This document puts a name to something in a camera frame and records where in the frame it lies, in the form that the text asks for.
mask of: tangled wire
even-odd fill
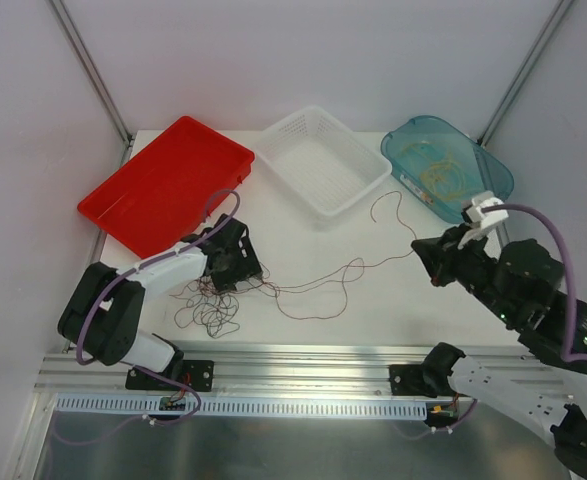
[[[414,239],[417,239],[417,234],[413,228],[404,223],[400,218],[400,205],[402,204],[402,192],[400,191],[388,192],[375,200],[369,211],[371,220],[373,220],[374,223],[377,223],[377,220],[373,215],[375,206],[380,200],[392,194],[399,195],[399,201],[395,212],[397,221],[413,234]],[[246,285],[244,288],[238,289],[234,292],[219,293],[216,291],[210,277],[202,277],[187,284],[179,294],[171,295],[173,298],[186,301],[186,304],[173,316],[173,321],[175,322],[175,325],[181,329],[187,328],[191,324],[203,326],[206,329],[208,336],[213,339],[218,339],[225,335],[237,332],[240,329],[240,324],[234,321],[240,308],[240,302],[238,301],[237,296],[251,291],[258,291],[267,297],[273,298],[278,310],[284,316],[292,320],[328,320],[337,318],[348,308],[349,295],[346,288],[347,284],[356,282],[362,278],[367,269],[379,267],[391,260],[406,258],[412,253],[413,250],[410,250],[404,255],[388,257],[375,264],[366,264],[362,257],[357,257],[328,275],[324,275],[323,277],[317,278],[308,283],[286,287],[279,286],[276,283],[269,281],[271,272],[264,264],[260,264],[263,271],[260,278],[254,277],[249,279],[245,282]],[[347,278],[351,270],[355,270],[356,274],[353,278]],[[335,314],[298,317],[291,315],[282,308],[280,297],[283,294],[299,295],[311,290],[316,290],[324,285],[335,283],[340,285],[342,294],[344,295],[344,305]],[[185,310],[191,310],[191,320],[186,324],[181,324],[178,321],[178,316],[180,316],[180,313]]]

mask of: metal pole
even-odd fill
[[[95,62],[91,58],[86,45],[84,45],[84,41],[80,36],[80,33],[69,14],[66,5],[64,4],[63,0],[47,0],[48,4],[50,5],[51,9],[53,10],[53,14],[57,18],[64,35],[66,36],[67,40],[69,41],[71,48],[75,52],[77,59],[80,61],[84,72],[86,73],[91,85],[95,89],[102,105],[106,109],[111,122],[113,122],[113,126],[117,130],[120,137],[122,137],[122,141],[125,142],[127,145],[133,138],[131,135],[130,130],[126,127],[120,112],[118,111],[111,95],[100,76],[97,67],[95,66]]]
[[[538,64],[551,39],[555,36],[560,25],[575,3],[577,3],[577,0],[559,0],[557,2],[555,8],[549,15],[549,18],[544,23],[542,30],[535,39],[529,53],[526,55],[524,62],[511,81],[509,88],[502,97],[500,104],[493,113],[486,129],[478,138],[477,143],[479,145],[484,147],[491,141],[506,113],[509,111],[513,103],[515,103],[522,87],[531,76],[531,72],[535,69],[535,66]]]

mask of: white wall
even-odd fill
[[[513,172],[511,200],[557,222],[587,301],[587,0],[577,2],[489,147]],[[535,236],[555,251],[543,227],[513,217],[513,239]]]
[[[121,143],[46,2],[0,2],[0,476]]]
[[[433,114],[478,136],[556,0],[68,0],[131,129],[262,129],[318,104],[355,130]]]

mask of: brown wire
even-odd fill
[[[400,206],[402,204],[403,194],[402,194],[402,192],[400,192],[398,190],[385,193],[384,195],[377,198],[375,200],[375,202],[373,202],[373,204],[371,205],[371,208],[369,210],[369,216],[371,217],[371,220],[374,223],[377,223],[377,220],[375,219],[375,216],[373,214],[376,205],[382,199],[384,199],[392,194],[399,195],[397,207],[395,209],[395,217],[396,217],[397,221],[402,226],[407,228],[413,234],[413,238],[415,240],[417,240],[417,234],[415,233],[415,230],[411,226],[406,224],[404,221],[402,221],[402,219],[400,218]],[[229,299],[233,298],[235,300],[235,302],[237,302],[237,299],[234,298],[236,295],[246,294],[246,293],[248,293],[250,291],[254,291],[254,290],[257,290],[258,292],[260,292],[263,295],[266,295],[267,297],[271,297],[271,298],[275,299],[275,304],[277,306],[277,309],[284,316],[286,316],[290,319],[293,319],[293,320],[329,320],[329,319],[337,318],[340,315],[342,315],[346,311],[346,309],[348,308],[349,296],[348,296],[346,284],[353,283],[353,282],[361,279],[362,276],[364,275],[364,272],[367,269],[377,268],[377,267],[384,265],[385,263],[387,263],[391,260],[400,260],[400,259],[406,258],[409,255],[411,255],[412,253],[413,253],[413,250],[411,249],[411,251],[409,251],[408,253],[406,253],[404,255],[396,255],[393,257],[388,257],[388,258],[385,258],[384,260],[381,260],[380,262],[375,263],[375,264],[365,264],[364,259],[362,257],[357,257],[357,258],[352,259],[346,265],[342,265],[337,270],[335,270],[327,275],[324,275],[322,277],[319,277],[311,282],[303,283],[300,285],[285,286],[285,287],[281,287],[274,282],[266,281],[270,278],[271,271],[266,267],[266,265],[260,264],[263,269],[263,275],[259,279],[259,282],[257,284],[251,283],[251,281],[249,280],[249,281],[247,281],[247,283],[250,285],[250,287],[243,288],[241,290],[238,290],[238,291],[235,291],[232,293],[224,293],[221,295],[215,291],[215,287],[213,286],[213,283],[211,282],[210,278],[201,278],[201,279],[195,280],[194,282],[187,284],[182,289],[182,292],[180,292],[178,295],[172,295],[174,298],[181,299],[181,296],[184,294],[184,292],[187,289],[194,294],[194,296],[192,296],[190,299],[187,299],[186,306],[182,307],[181,309],[179,309],[176,312],[176,314],[173,317],[173,320],[174,320],[175,324],[178,326],[178,328],[186,328],[189,325],[191,325],[192,323],[204,325],[207,328],[207,333],[209,334],[209,336],[211,338],[220,338],[221,336],[224,336],[224,335],[227,335],[229,333],[233,333],[233,332],[239,330],[239,324],[232,322],[233,317],[235,317],[235,315],[237,314],[237,311],[239,309],[239,303],[237,303],[237,304],[228,303],[228,302],[230,302]],[[359,269],[359,274],[355,278],[347,279],[348,272],[354,268]],[[339,274],[340,272],[341,272],[341,276],[340,276],[339,280],[332,279],[332,277]],[[326,315],[326,316],[311,315],[311,316],[305,316],[305,317],[298,317],[295,315],[291,315],[290,313],[286,312],[282,308],[282,305],[280,303],[280,297],[282,296],[282,294],[299,295],[299,294],[303,294],[303,293],[306,293],[306,292],[309,292],[312,290],[316,290],[324,285],[328,285],[328,284],[332,284],[332,283],[339,283],[341,286],[342,293],[344,295],[344,306],[336,314]],[[183,311],[185,309],[193,309],[193,319],[187,325],[180,325],[177,321],[177,316],[181,311]],[[223,334],[220,334],[220,332],[224,328],[224,325],[229,324],[229,323],[235,325],[236,328],[233,330],[227,331]]]

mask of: red tray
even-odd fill
[[[251,173],[250,150],[182,117],[129,160],[77,209],[141,258],[192,233],[206,200]],[[226,195],[212,202],[217,207]]]

